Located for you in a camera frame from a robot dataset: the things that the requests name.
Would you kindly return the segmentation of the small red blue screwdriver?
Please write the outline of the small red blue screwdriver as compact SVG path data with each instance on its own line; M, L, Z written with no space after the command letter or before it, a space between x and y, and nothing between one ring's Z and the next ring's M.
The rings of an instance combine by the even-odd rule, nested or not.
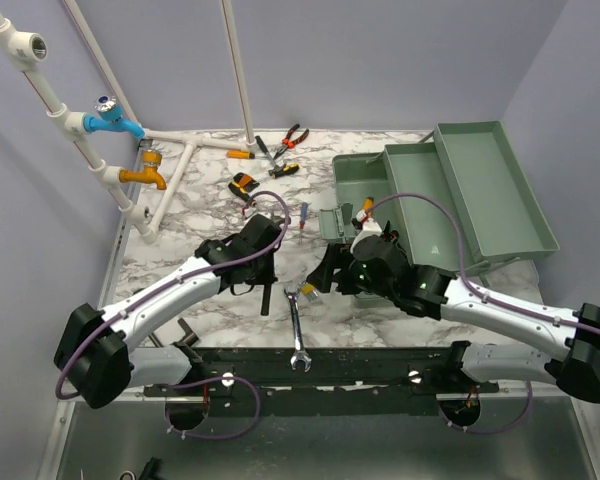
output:
M299 216L299 229L301 231L304 230L306 220L308 217L309 204L307 202L303 202L301 204L300 216Z

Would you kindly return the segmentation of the yellow handle tool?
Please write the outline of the yellow handle tool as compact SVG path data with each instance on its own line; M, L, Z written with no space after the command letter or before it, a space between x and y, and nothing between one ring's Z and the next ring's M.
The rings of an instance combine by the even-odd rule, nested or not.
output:
M374 205L374 198L367 197L363 202L363 211L367 216L370 216L372 213L372 207Z

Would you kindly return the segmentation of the claw hammer black handle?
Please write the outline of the claw hammer black handle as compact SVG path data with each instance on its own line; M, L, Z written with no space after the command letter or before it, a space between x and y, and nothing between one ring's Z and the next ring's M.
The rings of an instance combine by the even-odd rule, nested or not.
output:
M270 312L271 295L273 283L267 283L263 286L262 303L260 309L261 316L268 316Z

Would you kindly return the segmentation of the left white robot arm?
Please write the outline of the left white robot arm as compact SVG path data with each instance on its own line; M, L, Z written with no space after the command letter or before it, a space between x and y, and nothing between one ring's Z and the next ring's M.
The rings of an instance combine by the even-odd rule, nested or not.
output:
M65 326L54 364L91 408L99 409L129 387L169 384L181 395L202 380L195 354L176 343L140 352L155 330L190 307L236 285L270 287L283 221L256 214L242 230L205 240L183 264L131 297L100 309L85 303Z

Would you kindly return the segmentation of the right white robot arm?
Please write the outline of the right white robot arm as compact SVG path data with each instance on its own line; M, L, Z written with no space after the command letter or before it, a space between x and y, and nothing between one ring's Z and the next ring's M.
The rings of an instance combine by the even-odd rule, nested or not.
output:
M413 265L394 241L372 235L354 246L330 244L307 277L327 293L368 293L413 317L483 328L510 345L465 344L444 362L440 379L449 390L497 380L535 381L600 404L600 307L549 307L494 292L434 266Z

